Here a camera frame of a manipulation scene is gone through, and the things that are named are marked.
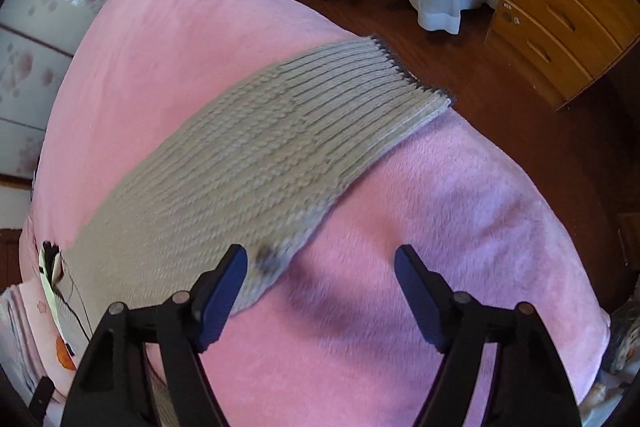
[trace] fleece blanket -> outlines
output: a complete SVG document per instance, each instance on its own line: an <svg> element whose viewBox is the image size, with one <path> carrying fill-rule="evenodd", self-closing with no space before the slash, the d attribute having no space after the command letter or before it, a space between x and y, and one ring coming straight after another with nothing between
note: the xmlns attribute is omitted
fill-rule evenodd
<svg viewBox="0 0 640 427"><path fill-rule="evenodd" d="M272 64L207 103L63 250L53 311L73 351L84 352L73 333L86 342L82 331L113 301L162 302L236 243L248 270L232 313L254 304L351 183L449 107L447 93L402 69L379 39L348 39Z"/></svg>
<svg viewBox="0 0 640 427"><path fill-rule="evenodd" d="M73 245L110 190L230 86L352 37L291 0L108 0L54 104L33 243ZM527 175L449 109L361 176L202 355L231 425L413 424L440 357L393 274L403 243L454 290L494 306L532 302L585 396L609 333L571 239ZM21 254L37 263L36 250ZM491 355L469 426L482 418Z"/></svg>

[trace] wooden floor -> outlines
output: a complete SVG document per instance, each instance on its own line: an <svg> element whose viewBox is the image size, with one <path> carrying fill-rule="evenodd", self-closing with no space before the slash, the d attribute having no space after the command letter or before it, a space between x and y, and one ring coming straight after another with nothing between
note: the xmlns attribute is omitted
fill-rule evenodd
<svg viewBox="0 0 640 427"><path fill-rule="evenodd" d="M297 0L357 35L378 34L409 70L445 86L454 106L533 179L571 234L601 305L608 311L632 292L617 213L637 210L626 189L635 135L606 78L554 112L483 44L492 10L464 13L459 35L427 32L406 0Z"/></svg>

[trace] pink blanket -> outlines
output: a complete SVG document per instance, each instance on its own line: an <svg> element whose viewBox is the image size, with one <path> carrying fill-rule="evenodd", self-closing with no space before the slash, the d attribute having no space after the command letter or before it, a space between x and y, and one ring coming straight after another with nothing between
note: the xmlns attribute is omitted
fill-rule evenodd
<svg viewBox="0 0 640 427"><path fill-rule="evenodd" d="M350 35L292 0L108 0L49 121L36 242L71 245L116 183L227 87ZM496 306L535 304L585 396L607 315L527 175L450 110L359 179L203 355L232 427L413 424L440 358L394 278L402 243L454 290ZM23 255L33 263L36 252ZM485 363L468 425L480 422L489 374Z"/></svg>

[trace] wooden frame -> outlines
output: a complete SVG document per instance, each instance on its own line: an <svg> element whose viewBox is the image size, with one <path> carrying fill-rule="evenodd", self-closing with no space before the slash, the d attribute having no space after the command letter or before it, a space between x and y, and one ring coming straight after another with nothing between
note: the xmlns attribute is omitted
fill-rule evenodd
<svg viewBox="0 0 640 427"><path fill-rule="evenodd" d="M19 241L22 230L0 229L0 243Z"/></svg>
<svg viewBox="0 0 640 427"><path fill-rule="evenodd" d="M22 190L31 190L31 180L0 173L0 186L9 188L21 188Z"/></svg>

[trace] drawer handle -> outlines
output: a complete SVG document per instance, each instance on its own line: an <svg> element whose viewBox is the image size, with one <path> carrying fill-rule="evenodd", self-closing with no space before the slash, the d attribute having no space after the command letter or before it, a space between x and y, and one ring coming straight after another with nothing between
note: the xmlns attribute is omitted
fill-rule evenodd
<svg viewBox="0 0 640 427"><path fill-rule="evenodd" d="M537 45L535 42L531 42L529 39L527 39L527 46L534 50L547 64L551 64L551 57L546 54L546 51L544 51L542 47Z"/></svg>
<svg viewBox="0 0 640 427"><path fill-rule="evenodd" d="M556 19L558 19L561 24L569 28L572 32L575 32L574 23L572 23L571 19L569 19L569 17L567 17L564 13L556 10L555 8L553 8L552 6L549 6L548 4L546 5L546 10L549 13L551 13L551 15L553 15Z"/></svg>

